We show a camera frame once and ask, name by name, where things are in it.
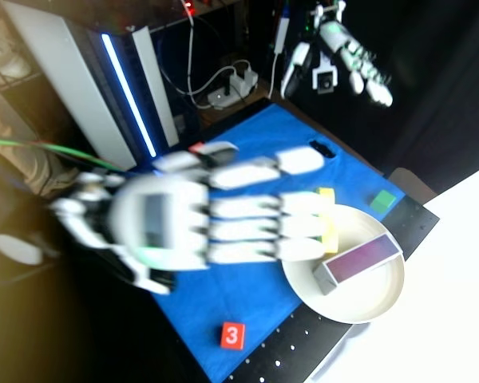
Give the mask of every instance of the blue tablecloth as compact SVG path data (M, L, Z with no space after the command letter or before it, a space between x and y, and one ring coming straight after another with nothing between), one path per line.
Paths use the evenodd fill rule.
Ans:
M237 160L272 156L286 148L307 146L312 140L324 143L336 157L327 160L325 167L316 172L220 191L214 196L276 195L330 187L335 189L337 203L356 207L379 220L384 215L373 211L369 204L382 189L397 197L393 206L404 196L389 181L277 105L264 109L216 140L237 145ZM290 288L279 263L213 265L209 270L179 273L177 282L174 293L154 298L213 383L225 379L302 303ZM223 322L246 325L243 351L220 348Z

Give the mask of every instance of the white plate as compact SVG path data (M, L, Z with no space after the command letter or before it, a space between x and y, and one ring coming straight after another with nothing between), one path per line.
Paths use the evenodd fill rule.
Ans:
M353 207L335 205L333 215L338 229L339 252L388 232L379 221ZM400 256L345 281L324 295L312 274L318 262L282 262L282 265L289 284L300 299L318 314L337 322L371 322L395 304L405 281L405 261Z

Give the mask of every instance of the number 3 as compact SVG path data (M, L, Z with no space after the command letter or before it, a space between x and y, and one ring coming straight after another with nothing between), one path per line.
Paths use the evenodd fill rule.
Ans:
M229 336L225 338L225 341L229 345L234 345L238 341L238 329L235 327L229 327L227 332L229 333Z

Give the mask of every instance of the blurry robotic hand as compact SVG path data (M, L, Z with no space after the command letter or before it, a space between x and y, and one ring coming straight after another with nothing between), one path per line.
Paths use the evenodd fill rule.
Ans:
M374 55L342 24L345 8L343 0L339 0L336 6L316 6L313 12L315 35L310 42L300 42L293 51L281 85L283 98L290 97L298 88L311 66L315 50L318 50L320 64L312 73L312 87L318 93L332 92L338 84L339 73L348 76L354 94L366 92L375 103L392 105L387 78L374 66Z
M320 214L330 206L308 191L212 199L212 189L243 188L311 172L324 165L313 148L293 148L229 164L226 142L174 152L154 162L157 174L129 179L83 173L52 204L68 232L106 257L134 286L158 294L174 287L173 271L210 263L318 259L325 248Z

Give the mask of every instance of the blue light strip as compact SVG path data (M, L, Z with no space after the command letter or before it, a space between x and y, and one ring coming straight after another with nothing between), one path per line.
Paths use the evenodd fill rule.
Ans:
M142 133L142 137L144 137L144 142L147 145L147 149L149 150L149 154L151 157L156 157L156 151L154 150L154 146L152 145L151 137L147 133L147 128L145 127L144 121L142 120L142 116L140 111L138 110L137 103L133 98L133 94L131 93L131 89L129 88L129 84L126 81L125 73L122 70L121 63L117 58L117 54L115 53L115 49L113 48L112 41L110 40L110 36L108 34L102 34L101 40L105 44L106 52L110 57L110 61L112 62L113 69L121 83L121 88L125 93L126 100L128 100L129 107L133 112L133 116L135 117L135 121L137 122L138 128Z

